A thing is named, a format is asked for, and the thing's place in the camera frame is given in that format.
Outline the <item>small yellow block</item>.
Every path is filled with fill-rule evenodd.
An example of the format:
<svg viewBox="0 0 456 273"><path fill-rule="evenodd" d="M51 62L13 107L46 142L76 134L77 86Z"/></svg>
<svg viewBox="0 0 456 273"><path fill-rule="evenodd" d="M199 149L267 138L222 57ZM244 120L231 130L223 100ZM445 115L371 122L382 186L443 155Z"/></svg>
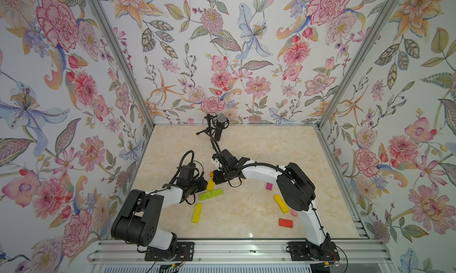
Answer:
<svg viewBox="0 0 456 273"><path fill-rule="evenodd" d="M215 183L212 179L209 180L207 185L207 191L212 191L214 189Z"/></svg>

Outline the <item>lime green block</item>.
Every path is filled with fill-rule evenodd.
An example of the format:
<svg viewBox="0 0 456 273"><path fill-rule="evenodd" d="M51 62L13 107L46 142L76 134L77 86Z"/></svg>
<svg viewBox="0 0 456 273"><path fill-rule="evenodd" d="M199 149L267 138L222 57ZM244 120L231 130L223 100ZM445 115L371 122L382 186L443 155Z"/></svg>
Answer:
<svg viewBox="0 0 456 273"><path fill-rule="evenodd" d="M211 191L212 197L222 196L224 195L223 189L214 189Z"/></svg>
<svg viewBox="0 0 456 273"><path fill-rule="evenodd" d="M204 193L199 194L199 200L201 200L201 201L211 199L212 197L213 196L212 196L211 192L204 192Z"/></svg>

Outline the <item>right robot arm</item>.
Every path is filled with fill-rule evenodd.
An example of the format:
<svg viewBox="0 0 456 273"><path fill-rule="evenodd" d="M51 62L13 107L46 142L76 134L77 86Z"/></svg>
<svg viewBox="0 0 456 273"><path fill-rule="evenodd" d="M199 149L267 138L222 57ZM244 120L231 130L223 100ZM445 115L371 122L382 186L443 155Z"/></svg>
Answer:
<svg viewBox="0 0 456 273"><path fill-rule="evenodd" d="M238 160L226 149L213 154L211 161L217 167L213 172L216 185L233 179L256 179L276 185L285 204L295 210L303 222L308 247L320 255L329 250L331 237L317 213L315 185L297 164L275 166L245 157Z"/></svg>

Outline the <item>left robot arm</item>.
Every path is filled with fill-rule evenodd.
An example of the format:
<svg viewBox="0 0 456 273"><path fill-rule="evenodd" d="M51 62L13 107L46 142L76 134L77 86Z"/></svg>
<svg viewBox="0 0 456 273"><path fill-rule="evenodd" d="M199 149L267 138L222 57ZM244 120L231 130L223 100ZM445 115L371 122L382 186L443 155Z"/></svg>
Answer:
<svg viewBox="0 0 456 273"><path fill-rule="evenodd" d="M127 244L174 252L177 236L159 228L161 212L171 205L183 202L206 190L204 169L197 167L194 151L187 151L181 158L170 182L152 192L131 190L125 204L111 226L111 236Z"/></svg>

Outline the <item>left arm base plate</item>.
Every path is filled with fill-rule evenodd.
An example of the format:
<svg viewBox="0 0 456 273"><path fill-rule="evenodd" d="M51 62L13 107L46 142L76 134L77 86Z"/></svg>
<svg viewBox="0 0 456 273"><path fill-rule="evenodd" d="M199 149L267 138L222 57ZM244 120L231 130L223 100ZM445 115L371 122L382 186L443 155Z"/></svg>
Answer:
<svg viewBox="0 0 456 273"><path fill-rule="evenodd" d="M168 249L156 249L148 247L144 260L147 262L184 262L193 261L195 253L194 242L177 242L171 244Z"/></svg>

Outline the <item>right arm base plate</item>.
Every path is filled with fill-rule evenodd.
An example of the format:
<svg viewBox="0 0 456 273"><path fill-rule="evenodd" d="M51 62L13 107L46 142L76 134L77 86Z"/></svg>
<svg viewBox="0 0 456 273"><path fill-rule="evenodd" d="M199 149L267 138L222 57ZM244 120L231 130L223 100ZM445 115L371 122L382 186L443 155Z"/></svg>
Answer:
<svg viewBox="0 0 456 273"><path fill-rule="evenodd" d="M334 242L324 242L320 246L316 246L307 240L289 242L286 252L290 254L292 261L336 262L340 260Z"/></svg>

